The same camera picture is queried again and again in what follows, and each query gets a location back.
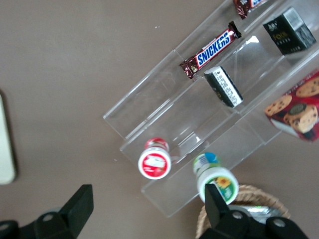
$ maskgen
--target gray surface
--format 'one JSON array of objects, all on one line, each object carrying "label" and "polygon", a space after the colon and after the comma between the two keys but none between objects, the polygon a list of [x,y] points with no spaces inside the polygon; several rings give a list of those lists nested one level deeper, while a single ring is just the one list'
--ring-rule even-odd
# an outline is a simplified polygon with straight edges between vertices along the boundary
[{"label": "gray surface", "polygon": [[[219,2],[0,0],[0,90],[18,166],[0,186],[0,220],[29,223],[91,183],[95,210],[80,239],[194,238],[200,200],[160,214],[102,115]],[[280,198],[317,238],[318,153],[318,142],[282,134],[234,173]]]}]

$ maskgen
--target black box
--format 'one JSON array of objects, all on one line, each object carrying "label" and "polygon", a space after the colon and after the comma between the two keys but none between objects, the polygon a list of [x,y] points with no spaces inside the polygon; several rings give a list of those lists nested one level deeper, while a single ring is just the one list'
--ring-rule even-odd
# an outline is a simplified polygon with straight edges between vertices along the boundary
[{"label": "black box", "polygon": [[264,24],[264,28],[284,55],[306,50],[316,43],[316,39],[293,7]]}]

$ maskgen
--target sunflower image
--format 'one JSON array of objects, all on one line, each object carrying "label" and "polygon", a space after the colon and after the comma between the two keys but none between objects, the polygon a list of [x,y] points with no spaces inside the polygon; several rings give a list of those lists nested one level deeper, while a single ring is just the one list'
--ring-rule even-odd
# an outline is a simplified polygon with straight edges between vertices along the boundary
[{"label": "sunflower image", "polygon": [[218,177],[216,183],[221,188],[227,188],[231,184],[231,181],[228,178]]}]

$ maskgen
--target barcode label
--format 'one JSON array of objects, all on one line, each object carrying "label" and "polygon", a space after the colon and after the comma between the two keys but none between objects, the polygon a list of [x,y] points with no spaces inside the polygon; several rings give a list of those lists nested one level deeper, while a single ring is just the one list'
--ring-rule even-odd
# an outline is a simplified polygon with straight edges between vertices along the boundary
[{"label": "barcode label", "polygon": [[296,31],[296,35],[307,48],[316,42],[307,26],[300,27],[298,31]]},{"label": "barcode label", "polygon": [[217,67],[213,74],[234,107],[243,102],[221,67]]},{"label": "barcode label", "polygon": [[301,19],[299,14],[294,8],[290,8],[284,13],[284,17],[287,19],[289,25],[294,31],[304,24],[304,21]]}]

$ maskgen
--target food item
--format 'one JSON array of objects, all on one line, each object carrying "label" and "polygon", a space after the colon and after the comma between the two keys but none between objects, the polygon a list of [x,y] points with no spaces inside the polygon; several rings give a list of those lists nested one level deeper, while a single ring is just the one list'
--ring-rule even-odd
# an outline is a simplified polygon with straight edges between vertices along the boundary
[{"label": "food item", "polygon": [[11,183],[16,177],[15,163],[12,154],[7,121],[2,96],[0,95],[0,185]]},{"label": "food item", "polygon": [[149,179],[161,179],[171,169],[168,143],[162,138],[151,138],[145,144],[138,167],[140,173]]},{"label": "food item", "polygon": [[194,56],[183,61],[180,66],[186,75],[192,79],[201,68],[221,53],[236,38],[240,37],[241,33],[237,30],[235,23],[232,21],[229,23],[228,29],[212,40],[208,45],[204,46]]},{"label": "food item", "polygon": [[286,124],[295,131],[301,133],[309,132],[318,119],[318,110],[314,105],[297,104],[293,106],[284,116]]},{"label": "food item", "polygon": [[240,95],[224,68],[221,66],[213,67],[205,71],[204,75],[210,86],[225,105],[234,108],[243,102],[243,97]]},{"label": "food item", "polygon": [[215,184],[226,204],[230,204],[237,197],[237,179],[228,169],[220,166],[220,159],[214,153],[207,152],[197,156],[193,163],[193,172],[196,174],[197,190],[203,202],[206,184]]},{"label": "food item", "polygon": [[297,91],[296,95],[298,97],[310,97],[319,94],[319,77],[308,81],[303,84]]},{"label": "food item", "polygon": [[316,43],[316,39],[293,7],[264,24],[264,28],[284,55],[306,50]]},{"label": "food item", "polygon": [[249,12],[266,1],[267,0],[234,0],[234,4],[241,19],[245,19]]},{"label": "food item", "polygon": [[314,141],[319,137],[319,68],[265,108],[271,123],[294,136]]},{"label": "food item", "polygon": [[266,115],[273,116],[274,114],[277,114],[290,104],[292,98],[293,97],[290,95],[281,96],[279,99],[275,100],[271,105],[266,107]]}]

